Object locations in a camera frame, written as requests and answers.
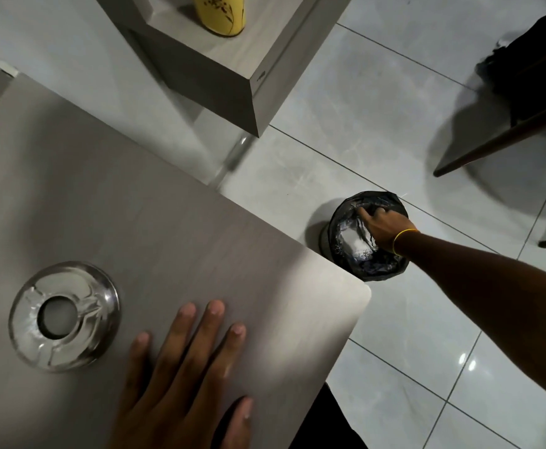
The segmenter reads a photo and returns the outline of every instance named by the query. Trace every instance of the rubber band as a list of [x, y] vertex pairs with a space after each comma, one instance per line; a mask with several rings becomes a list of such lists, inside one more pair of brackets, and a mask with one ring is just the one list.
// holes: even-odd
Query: rubber band
[[406, 233], [406, 232], [418, 232], [417, 229], [406, 229], [406, 230], [402, 230], [400, 233], [398, 233], [396, 235], [395, 238], [393, 238], [393, 242], [391, 243], [391, 250], [393, 252], [394, 255], [397, 255], [398, 257], [401, 257], [401, 255], [399, 255], [398, 253], [396, 253], [396, 240], [397, 240], [397, 237], [400, 236], [402, 233]]

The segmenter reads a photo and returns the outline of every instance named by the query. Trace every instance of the finger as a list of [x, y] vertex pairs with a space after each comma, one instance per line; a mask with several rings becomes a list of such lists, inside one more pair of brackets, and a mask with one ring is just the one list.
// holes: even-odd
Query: finger
[[185, 304], [177, 312], [167, 338], [158, 354], [150, 383], [138, 403], [138, 408], [143, 411], [152, 409], [169, 389], [184, 354], [195, 319], [196, 306], [192, 303]]
[[149, 346], [150, 334], [148, 332], [141, 332], [132, 342], [125, 386], [119, 401], [119, 415], [129, 412], [142, 395], [142, 380], [144, 378], [144, 367], [148, 359]]
[[373, 218], [378, 218], [380, 216], [382, 216], [383, 214], [385, 214], [385, 209], [384, 208], [377, 208], [374, 212], [374, 216]]
[[204, 422], [216, 423], [225, 384], [244, 347], [245, 340], [246, 327], [241, 323], [233, 324], [227, 331], [217, 357], [202, 381], [196, 400], [188, 413], [188, 419], [191, 421], [204, 419]]
[[370, 214], [362, 206], [359, 206], [356, 211], [358, 211], [358, 215], [363, 221], [370, 222], [372, 220]]
[[191, 399], [204, 375], [224, 314], [225, 305], [222, 301], [209, 302], [186, 358], [159, 407], [164, 415], [180, 411], [185, 414], [190, 408]]
[[250, 446], [250, 423], [254, 400], [245, 397], [233, 413], [221, 449], [248, 449]]

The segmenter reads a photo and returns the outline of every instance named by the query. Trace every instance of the plastic bag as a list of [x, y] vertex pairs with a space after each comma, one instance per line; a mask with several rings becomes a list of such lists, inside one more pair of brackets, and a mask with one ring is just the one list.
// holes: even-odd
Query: plastic bag
[[365, 191], [344, 200], [323, 229], [319, 248], [336, 265], [361, 280], [379, 281], [397, 276], [406, 270], [408, 260], [377, 248], [374, 240], [358, 217], [356, 208], [364, 207], [369, 214], [377, 208], [393, 210], [408, 217], [400, 199], [391, 192]]

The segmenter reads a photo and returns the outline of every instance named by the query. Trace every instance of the yellow vase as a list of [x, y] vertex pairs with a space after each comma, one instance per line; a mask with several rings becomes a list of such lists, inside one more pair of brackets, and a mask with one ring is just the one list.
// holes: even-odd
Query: yellow vase
[[198, 17], [211, 31], [223, 36], [235, 36], [244, 29], [244, 0], [194, 0]]

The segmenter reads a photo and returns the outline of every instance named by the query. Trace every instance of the wall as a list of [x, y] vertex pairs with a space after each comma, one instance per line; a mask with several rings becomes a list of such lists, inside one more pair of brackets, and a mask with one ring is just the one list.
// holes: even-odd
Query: wall
[[0, 60], [203, 182], [240, 136], [163, 88], [95, 0], [0, 0]]

